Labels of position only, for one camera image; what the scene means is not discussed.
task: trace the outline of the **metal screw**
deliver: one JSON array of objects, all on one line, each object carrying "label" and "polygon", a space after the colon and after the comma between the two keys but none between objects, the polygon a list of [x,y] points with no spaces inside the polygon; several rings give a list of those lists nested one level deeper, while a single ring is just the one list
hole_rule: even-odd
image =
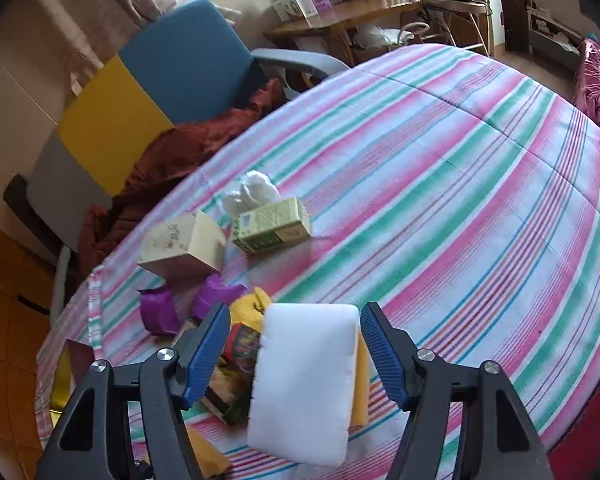
[{"label": "metal screw", "polygon": [[421,361],[433,361],[436,358],[436,353],[428,348],[421,348],[416,355]]},{"label": "metal screw", "polygon": [[89,368],[91,370],[93,370],[94,372],[101,372],[106,367],[107,367],[107,362],[104,359],[98,359],[97,361],[94,361],[93,363],[91,363],[91,366]]},{"label": "metal screw", "polygon": [[484,371],[490,374],[497,374],[500,371],[500,365],[496,361],[487,361],[484,364]]},{"label": "metal screw", "polygon": [[174,355],[176,355],[176,352],[172,348],[160,348],[158,350],[158,359],[160,361],[171,361]]}]

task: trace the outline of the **bed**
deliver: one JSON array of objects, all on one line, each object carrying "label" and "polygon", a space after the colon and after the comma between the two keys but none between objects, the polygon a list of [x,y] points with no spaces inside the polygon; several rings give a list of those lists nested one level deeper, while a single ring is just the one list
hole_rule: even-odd
[{"label": "bed", "polygon": [[[314,237],[249,261],[227,247],[226,283],[283,303],[377,301],[419,347],[450,362],[496,359],[550,448],[600,379],[600,129],[560,96],[493,59],[440,44],[398,49],[329,79],[267,116],[149,213],[74,295],[38,354],[38,433],[66,338],[113,365],[165,341],[139,314],[162,280],[137,266],[146,229],[202,209],[227,231],[221,195],[250,169],[300,197]],[[186,311],[196,287],[176,297]],[[246,446],[196,406],[187,424],[232,462],[232,479],[386,474],[408,414],[370,379],[369,424],[336,470]],[[130,406],[134,455],[146,453]],[[440,478],[458,448],[450,411]]]}]

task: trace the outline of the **chair armrest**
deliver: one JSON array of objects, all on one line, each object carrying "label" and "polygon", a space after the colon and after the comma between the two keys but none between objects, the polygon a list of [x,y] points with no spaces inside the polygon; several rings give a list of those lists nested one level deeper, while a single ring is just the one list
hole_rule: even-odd
[{"label": "chair armrest", "polygon": [[306,52],[304,50],[284,50],[282,48],[257,48],[251,55],[262,65],[272,65],[311,74],[318,79],[349,70],[349,67],[339,59]]},{"label": "chair armrest", "polygon": [[56,265],[56,275],[54,277],[54,286],[51,291],[51,306],[49,307],[49,323],[51,328],[56,324],[58,317],[62,314],[66,304],[66,285],[67,276],[70,273],[69,265],[71,263],[71,249],[66,245],[60,249],[58,264]]}]

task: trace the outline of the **white cabinet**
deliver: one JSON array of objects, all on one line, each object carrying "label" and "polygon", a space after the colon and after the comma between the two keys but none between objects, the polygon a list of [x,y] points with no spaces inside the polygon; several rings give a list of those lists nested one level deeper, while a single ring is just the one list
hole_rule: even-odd
[{"label": "white cabinet", "polygon": [[502,17],[502,0],[489,0],[491,15],[489,25],[491,29],[490,48],[491,55],[494,54],[494,47],[504,44],[504,19]]}]

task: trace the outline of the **brown cloth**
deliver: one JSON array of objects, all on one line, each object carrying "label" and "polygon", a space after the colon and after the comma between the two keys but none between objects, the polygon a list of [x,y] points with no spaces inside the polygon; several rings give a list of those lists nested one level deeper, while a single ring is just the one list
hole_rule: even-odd
[{"label": "brown cloth", "polygon": [[134,165],[125,187],[113,197],[111,209],[91,205],[85,214],[78,238],[80,279],[185,177],[284,102],[280,81],[271,79],[251,96],[248,108],[231,108],[215,119],[180,124],[158,135]]}]

